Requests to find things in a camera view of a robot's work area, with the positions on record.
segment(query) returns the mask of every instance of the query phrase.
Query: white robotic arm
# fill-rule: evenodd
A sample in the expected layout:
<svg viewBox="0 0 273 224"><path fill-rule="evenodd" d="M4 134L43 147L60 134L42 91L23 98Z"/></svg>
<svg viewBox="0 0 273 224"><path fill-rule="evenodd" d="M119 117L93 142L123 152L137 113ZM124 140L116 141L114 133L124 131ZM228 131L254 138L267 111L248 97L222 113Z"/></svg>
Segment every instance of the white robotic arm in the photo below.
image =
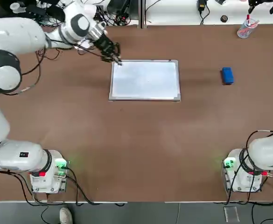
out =
<svg viewBox="0 0 273 224"><path fill-rule="evenodd" d="M268 170L273 170L273 136L253 140L248 150L237 148L229 153L223 162L226 189L257 192Z"/></svg>
<svg viewBox="0 0 273 224"><path fill-rule="evenodd" d="M83 6L73 2L64 12L65 23L50 33L43 32L31 19L0 19L0 93L11 93L20 86L21 69L16 55L44 47L69 49L87 37L101 51L102 60L121 62L117 45ZM60 167L67 166L67 161L62 155L32 142L8 140L9 131L9 123L0 111L0 170L30 172L34 192L57 193L64 189L65 172Z"/></svg>

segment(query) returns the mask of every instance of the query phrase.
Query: white sneaker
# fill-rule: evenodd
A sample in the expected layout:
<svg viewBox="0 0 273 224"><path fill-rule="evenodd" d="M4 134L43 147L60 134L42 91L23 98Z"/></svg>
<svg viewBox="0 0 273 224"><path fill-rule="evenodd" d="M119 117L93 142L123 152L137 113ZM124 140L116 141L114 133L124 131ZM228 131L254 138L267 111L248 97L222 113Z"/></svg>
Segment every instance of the white sneaker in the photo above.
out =
<svg viewBox="0 0 273 224"><path fill-rule="evenodd" d="M73 224L72 215L69 209L61 208L60 221L61 221L61 224Z"/></svg>

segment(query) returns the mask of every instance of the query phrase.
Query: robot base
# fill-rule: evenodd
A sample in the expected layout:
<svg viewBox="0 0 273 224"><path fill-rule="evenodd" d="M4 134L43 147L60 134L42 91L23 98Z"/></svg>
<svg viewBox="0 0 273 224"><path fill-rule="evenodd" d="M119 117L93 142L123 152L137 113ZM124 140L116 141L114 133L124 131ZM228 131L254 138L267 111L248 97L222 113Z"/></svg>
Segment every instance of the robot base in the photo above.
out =
<svg viewBox="0 0 273 224"><path fill-rule="evenodd" d="M59 193L60 191L66 191L66 175L68 175L68 170L60 169L60 167L68 167L69 163L58 151L49 150L49 152L52 156L52 162L45 176L35 177L30 175L32 190L35 193L54 194Z"/></svg>
<svg viewBox="0 0 273 224"><path fill-rule="evenodd" d="M232 191L240 191L240 192L249 192L253 175L245 172L241 167L235 176L235 172L240 166L239 154L242 151L241 148L237 148L232 150L228 157L223 162L223 176L224 176L224 185L227 192L231 189L231 183L234 180ZM252 190L251 192L258 192L260 189L260 185L262 183L262 175L256 175L254 177Z"/></svg>

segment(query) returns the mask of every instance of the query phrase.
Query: brown table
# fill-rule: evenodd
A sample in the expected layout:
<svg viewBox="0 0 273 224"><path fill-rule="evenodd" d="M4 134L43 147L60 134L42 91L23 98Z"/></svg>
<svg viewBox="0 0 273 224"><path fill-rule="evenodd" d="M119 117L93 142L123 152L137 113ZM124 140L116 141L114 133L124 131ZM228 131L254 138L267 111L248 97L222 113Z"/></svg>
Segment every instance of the brown table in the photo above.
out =
<svg viewBox="0 0 273 224"><path fill-rule="evenodd" d="M224 201L221 160L252 131L273 129L273 25L245 40L237 28L110 28L124 59L179 61L181 102L110 102L111 65L65 51L44 60L33 90L0 96L9 138L59 150L92 200ZM23 70L36 63L20 59ZM222 67L232 67L234 85L222 85ZM269 182L253 200L273 200ZM73 184L51 199L74 201ZM23 200L17 180L0 175L0 200Z"/></svg>

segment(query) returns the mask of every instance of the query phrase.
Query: power adapter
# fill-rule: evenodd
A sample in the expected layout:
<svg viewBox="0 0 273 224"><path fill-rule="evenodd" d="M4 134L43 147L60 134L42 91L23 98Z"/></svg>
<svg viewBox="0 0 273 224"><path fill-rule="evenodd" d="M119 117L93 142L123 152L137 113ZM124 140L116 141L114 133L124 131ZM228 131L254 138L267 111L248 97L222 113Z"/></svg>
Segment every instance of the power adapter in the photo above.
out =
<svg viewBox="0 0 273 224"><path fill-rule="evenodd" d="M197 10L202 13L206 7L206 0L197 0Z"/></svg>

